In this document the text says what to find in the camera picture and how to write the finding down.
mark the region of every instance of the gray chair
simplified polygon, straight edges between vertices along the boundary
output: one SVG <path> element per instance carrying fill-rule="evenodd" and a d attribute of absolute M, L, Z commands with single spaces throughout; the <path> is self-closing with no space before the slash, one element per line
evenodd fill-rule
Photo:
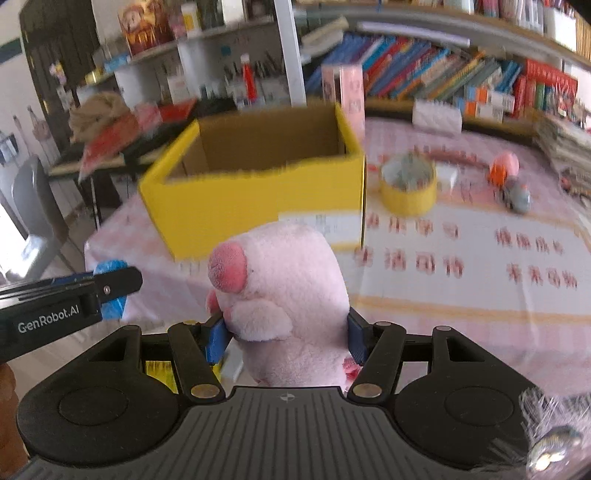
<path fill-rule="evenodd" d="M 36 155 L 18 170 L 12 184 L 12 198 L 22 224 L 29 233 L 27 244 L 18 265 L 6 274 L 9 282 L 38 280 L 55 257 L 75 273 L 61 248 L 70 242 L 80 255 L 84 253 L 69 237 L 69 228 L 57 206 L 49 179 Z"/>

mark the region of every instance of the yellow cardboard box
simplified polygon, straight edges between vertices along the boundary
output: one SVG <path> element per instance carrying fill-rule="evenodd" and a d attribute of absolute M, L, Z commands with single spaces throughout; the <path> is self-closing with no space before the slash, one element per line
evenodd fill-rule
<path fill-rule="evenodd" d="M 191 124 L 139 191 L 175 260 L 278 219 L 362 241 L 365 155 L 335 105 L 231 113 Z"/>

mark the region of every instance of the white shelf post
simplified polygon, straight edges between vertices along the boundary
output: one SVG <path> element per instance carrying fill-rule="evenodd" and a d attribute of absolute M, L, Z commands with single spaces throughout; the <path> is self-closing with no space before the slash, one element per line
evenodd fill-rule
<path fill-rule="evenodd" d="M 301 71 L 300 46 L 297 41 L 296 21 L 294 20 L 291 0 L 274 1 L 291 104 L 293 106 L 305 105 L 304 74 Z"/>

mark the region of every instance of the door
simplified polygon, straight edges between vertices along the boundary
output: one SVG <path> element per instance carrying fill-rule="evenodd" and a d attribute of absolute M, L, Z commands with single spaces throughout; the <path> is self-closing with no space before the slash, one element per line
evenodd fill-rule
<path fill-rule="evenodd" d="M 94 70 L 99 48 L 91 0 L 28 0 L 20 14 L 22 40 L 43 114 L 60 151 L 70 145 L 70 114 L 58 90 L 71 92 Z M 51 74 L 61 64 L 65 79 Z"/>

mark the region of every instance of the red bottle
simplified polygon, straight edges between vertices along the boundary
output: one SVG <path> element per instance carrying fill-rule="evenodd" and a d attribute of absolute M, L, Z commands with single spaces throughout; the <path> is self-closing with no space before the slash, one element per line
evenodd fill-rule
<path fill-rule="evenodd" d="M 256 85 L 255 76 L 252 74 L 251 58 L 248 53 L 241 55 L 240 63 L 242 63 L 242 78 L 246 86 L 246 97 L 250 103 L 256 101 Z"/>

